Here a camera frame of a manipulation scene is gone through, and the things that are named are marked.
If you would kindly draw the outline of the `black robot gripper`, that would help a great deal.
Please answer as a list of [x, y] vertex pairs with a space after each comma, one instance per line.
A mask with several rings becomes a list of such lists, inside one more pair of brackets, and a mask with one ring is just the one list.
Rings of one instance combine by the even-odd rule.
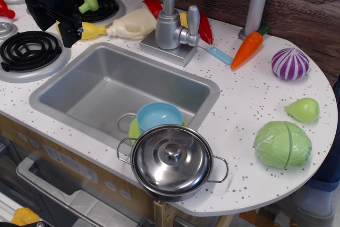
[[71, 48], [82, 38], [83, 26], [76, 14], [73, 0], [25, 0], [30, 14], [42, 31], [46, 31], [55, 22], [63, 45]]

